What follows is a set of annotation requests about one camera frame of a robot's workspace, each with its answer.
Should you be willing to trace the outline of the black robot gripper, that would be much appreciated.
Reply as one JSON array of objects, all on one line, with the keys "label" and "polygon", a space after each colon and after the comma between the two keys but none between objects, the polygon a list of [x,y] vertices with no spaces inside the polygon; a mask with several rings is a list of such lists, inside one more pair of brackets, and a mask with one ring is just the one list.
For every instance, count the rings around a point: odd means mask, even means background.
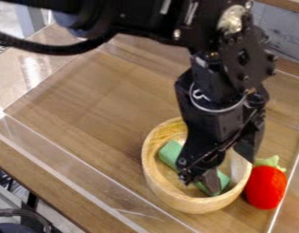
[{"label": "black robot gripper", "polygon": [[179,96],[179,106],[187,127],[187,138],[176,160],[179,179],[217,196],[222,183],[217,168],[225,162],[226,151],[234,148],[254,162],[266,131],[266,99],[259,92],[246,95],[229,111],[207,112],[195,106],[188,95]]}]

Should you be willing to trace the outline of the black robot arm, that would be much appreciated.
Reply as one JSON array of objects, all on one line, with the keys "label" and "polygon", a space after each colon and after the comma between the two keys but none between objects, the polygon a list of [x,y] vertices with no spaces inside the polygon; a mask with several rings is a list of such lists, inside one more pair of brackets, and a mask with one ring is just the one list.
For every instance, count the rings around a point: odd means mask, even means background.
[{"label": "black robot arm", "polygon": [[0,42],[28,52],[71,56],[135,35],[190,52],[191,66],[175,82],[187,138],[174,162],[184,184],[222,189],[218,167],[229,148],[253,160],[266,128],[265,80],[277,57],[255,25],[251,0],[3,0],[51,10],[56,23],[79,38],[44,45],[0,31]]}]

